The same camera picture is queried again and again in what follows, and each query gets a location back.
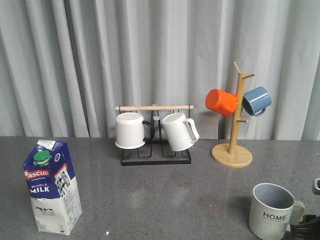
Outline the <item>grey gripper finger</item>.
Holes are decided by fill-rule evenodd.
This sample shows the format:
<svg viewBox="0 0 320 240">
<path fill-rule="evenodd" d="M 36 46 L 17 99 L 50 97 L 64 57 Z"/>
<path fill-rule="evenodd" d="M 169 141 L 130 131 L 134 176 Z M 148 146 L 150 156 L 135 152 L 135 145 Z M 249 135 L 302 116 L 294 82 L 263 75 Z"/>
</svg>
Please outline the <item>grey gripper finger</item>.
<svg viewBox="0 0 320 240">
<path fill-rule="evenodd" d="M 313 182 L 312 192 L 315 195 L 320 195 L 320 178 L 319 177 L 317 177 Z"/>
</svg>

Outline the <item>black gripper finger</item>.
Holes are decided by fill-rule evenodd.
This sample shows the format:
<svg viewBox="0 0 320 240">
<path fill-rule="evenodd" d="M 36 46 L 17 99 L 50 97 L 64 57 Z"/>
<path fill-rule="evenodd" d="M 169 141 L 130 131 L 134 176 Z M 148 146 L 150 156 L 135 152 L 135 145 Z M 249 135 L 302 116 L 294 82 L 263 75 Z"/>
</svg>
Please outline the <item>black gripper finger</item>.
<svg viewBox="0 0 320 240">
<path fill-rule="evenodd" d="M 313 214 L 305 214 L 299 224 L 290 225 L 291 233 L 304 240 L 320 239 L 320 217 Z"/>
</svg>

